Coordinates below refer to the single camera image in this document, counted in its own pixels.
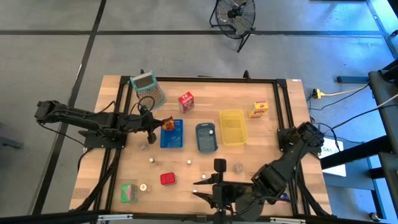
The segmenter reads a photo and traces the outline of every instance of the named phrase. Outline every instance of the concrete floor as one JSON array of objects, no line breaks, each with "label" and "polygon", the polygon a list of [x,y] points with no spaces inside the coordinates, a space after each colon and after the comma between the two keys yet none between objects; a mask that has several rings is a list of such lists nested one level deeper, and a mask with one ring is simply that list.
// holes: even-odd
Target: concrete floor
[{"label": "concrete floor", "polygon": [[[372,2],[391,17],[382,18],[389,30],[398,27],[386,0]],[[208,30],[213,4],[213,0],[108,1],[99,29]],[[100,0],[3,0],[0,30],[91,30],[99,5]],[[378,30],[365,2],[258,0],[256,12],[257,30]],[[30,212],[55,137],[35,123],[35,105],[39,100],[67,102],[87,40],[87,35],[0,35],[0,122],[25,142],[23,149],[0,149],[0,217]],[[222,35],[97,36],[76,107],[93,110],[103,75],[136,75],[140,68],[159,76],[191,77],[241,77],[249,70],[253,78],[302,79],[309,95],[312,88],[325,93],[357,88],[360,85],[341,85],[335,78],[366,75],[393,61],[380,36],[255,35],[237,54],[238,44]],[[320,108],[337,99],[313,100],[312,106]],[[367,89],[312,116],[333,125],[374,106]],[[78,130],[69,127],[67,133],[81,139]],[[336,134],[368,141],[385,133],[378,113],[369,113]],[[45,213],[67,211],[80,155],[81,146],[66,139]],[[365,205],[372,203],[368,191],[328,187],[328,192],[339,217],[368,220],[367,213],[374,211]],[[387,220],[396,222],[395,213],[389,211]]]}]

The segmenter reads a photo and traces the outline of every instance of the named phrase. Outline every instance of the fan grille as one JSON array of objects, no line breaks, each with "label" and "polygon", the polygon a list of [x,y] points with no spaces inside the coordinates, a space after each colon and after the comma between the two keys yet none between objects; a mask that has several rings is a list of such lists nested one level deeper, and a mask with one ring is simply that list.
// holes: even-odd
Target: fan grille
[{"label": "fan grille", "polygon": [[[235,18],[228,17],[232,10],[240,11]],[[254,0],[219,0],[216,20],[222,33],[232,39],[242,39],[253,27],[256,19]]]}]

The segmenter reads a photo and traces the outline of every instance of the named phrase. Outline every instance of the cheese grater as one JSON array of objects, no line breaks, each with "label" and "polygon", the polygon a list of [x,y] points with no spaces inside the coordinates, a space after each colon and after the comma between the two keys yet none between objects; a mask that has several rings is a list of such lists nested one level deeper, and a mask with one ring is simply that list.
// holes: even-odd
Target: cheese grater
[{"label": "cheese grater", "polygon": [[[136,77],[131,77],[130,81],[139,99],[145,96],[151,96],[155,99],[154,108],[161,106],[166,101],[166,97],[160,89],[152,70]],[[153,103],[151,98],[145,98],[141,101],[141,105],[147,106],[148,110],[152,107]]]}]

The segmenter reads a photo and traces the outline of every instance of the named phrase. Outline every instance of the green box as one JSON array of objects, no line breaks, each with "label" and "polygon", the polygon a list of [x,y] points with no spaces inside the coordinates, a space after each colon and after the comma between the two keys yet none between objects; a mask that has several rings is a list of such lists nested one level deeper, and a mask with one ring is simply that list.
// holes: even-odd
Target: green box
[{"label": "green box", "polygon": [[134,184],[122,184],[121,203],[137,202],[137,186]]}]

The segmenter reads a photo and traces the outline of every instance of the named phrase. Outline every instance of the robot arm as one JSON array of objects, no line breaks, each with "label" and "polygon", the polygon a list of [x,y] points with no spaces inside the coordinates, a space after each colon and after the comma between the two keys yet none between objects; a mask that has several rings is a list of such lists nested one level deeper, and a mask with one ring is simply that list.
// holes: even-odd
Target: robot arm
[{"label": "robot arm", "polygon": [[40,101],[37,106],[35,118],[38,123],[64,122],[72,124],[89,130],[79,132],[84,137],[101,138],[106,141],[118,141],[125,138],[127,133],[146,131],[148,142],[153,144],[156,141],[154,130],[170,119],[162,121],[155,119],[145,106],[139,107],[140,115],[130,114],[127,116],[120,113],[93,113],[70,108],[57,101]]},{"label": "robot arm", "polygon": [[[194,183],[213,184],[213,195],[198,192],[193,194],[206,200],[212,208],[217,208],[214,220],[225,220],[225,210],[230,210],[232,203],[235,203],[236,213],[243,220],[248,222],[257,220],[265,201],[275,204],[285,192],[287,182],[292,179],[298,161],[309,152],[320,152],[324,135],[311,123],[303,123],[279,137],[280,147],[284,148],[285,154],[280,159],[262,166],[251,179],[254,184],[224,181],[223,172],[226,171],[224,159],[215,159],[217,173],[212,174],[210,179]],[[311,197],[308,189],[303,184],[298,186],[308,196],[313,209],[321,210],[317,214],[327,215]]]}]

